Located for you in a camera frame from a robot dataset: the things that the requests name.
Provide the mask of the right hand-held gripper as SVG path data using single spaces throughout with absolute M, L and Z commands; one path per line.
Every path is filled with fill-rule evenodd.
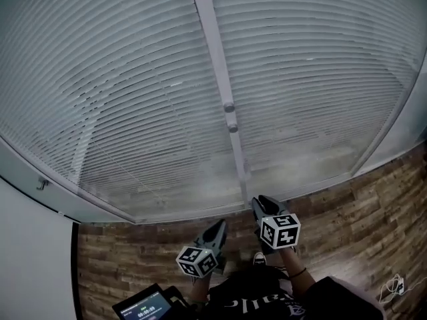
M 286 203 L 267 195 L 253 197 L 251 208 L 259 229 L 262 253 L 270 255 L 290 247 L 295 251 L 300 236 L 300 221 Z

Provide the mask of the person's right forearm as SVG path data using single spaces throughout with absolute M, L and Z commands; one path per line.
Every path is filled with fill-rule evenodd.
M 284 267 L 288 272 L 288 276 L 298 273 L 305 267 L 300 258 L 297 256 L 296 252 L 290 247 L 280 249 L 278 252 L 282 258 Z M 290 282 L 292 284 L 293 292 L 298 295 L 304 294 L 312 285 L 315 284 L 315 280 L 310 275 L 308 270 L 306 270 L 299 277 L 290 279 Z

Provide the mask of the grey window frame post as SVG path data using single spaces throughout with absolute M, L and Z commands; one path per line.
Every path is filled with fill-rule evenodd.
M 427 139 L 427 50 L 422 64 L 390 119 L 352 169 L 357 177 L 405 154 Z
M 224 103 L 231 101 L 234 103 L 235 111 L 233 113 L 225 113 L 225 120 L 228 127 L 228 123 L 237 123 L 238 118 L 236 115 L 236 105 L 232 95 L 232 88 L 230 83 L 230 76 L 228 72 L 228 67 L 226 63 L 226 56 L 224 53 L 224 47 L 220 35 L 220 29 L 218 25 L 218 20 L 216 17 L 216 12 L 214 9 L 213 0 L 194 0 L 197 13 L 199 15 L 199 20 L 205 35 L 206 44 L 209 50 L 209 56 L 211 58 L 211 64 L 213 66 L 213 72 L 216 77 L 216 83 L 218 86 L 218 91 L 220 94 L 220 99 L 222 102 L 222 108 Z M 238 174 L 238 179 L 240 183 L 240 190 L 243 200 L 243 208 L 250 208 L 250 199 L 248 197 L 248 188 L 247 188 L 247 175 L 245 169 L 245 157 L 242 149 L 242 144 L 239 134 L 239 125 L 238 132 L 230 133 L 230 141 L 232 144 L 232 151 L 234 154 L 234 162 L 236 164 L 236 171 Z

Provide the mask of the black tablet with lit screen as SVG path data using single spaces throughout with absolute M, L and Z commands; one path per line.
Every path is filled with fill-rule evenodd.
M 155 283 L 112 308 L 120 320 L 166 320 L 172 302 Z

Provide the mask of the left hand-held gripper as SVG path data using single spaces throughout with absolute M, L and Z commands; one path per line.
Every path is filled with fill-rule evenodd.
M 192 246 L 184 246 L 175 261 L 190 277 L 202 278 L 210 273 L 224 272 L 222 248 L 227 238 L 227 223 L 220 219 L 202 231 Z

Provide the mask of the person's black printed shirt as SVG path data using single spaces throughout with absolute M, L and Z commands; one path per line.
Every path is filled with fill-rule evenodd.
M 200 320 L 385 320 L 379 306 L 332 277 L 301 296 L 280 285 L 285 274 L 270 266 L 234 273 L 209 290 Z

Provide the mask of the black tablet mount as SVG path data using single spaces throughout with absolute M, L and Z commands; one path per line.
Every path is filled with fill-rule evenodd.
M 180 304 L 183 307 L 188 308 L 187 301 L 184 299 L 181 292 L 176 286 L 170 286 L 165 291 L 165 297 L 171 301 L 172 304 Z

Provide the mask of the person's left forearm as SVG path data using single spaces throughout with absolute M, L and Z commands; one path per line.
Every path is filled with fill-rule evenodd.
M 210 280 L 211 273 L 203 278 L 195 278 L 193 281 L 193 287 L 189 294 L 189 304 L 198 311 L 201 311 L 208 302 Z

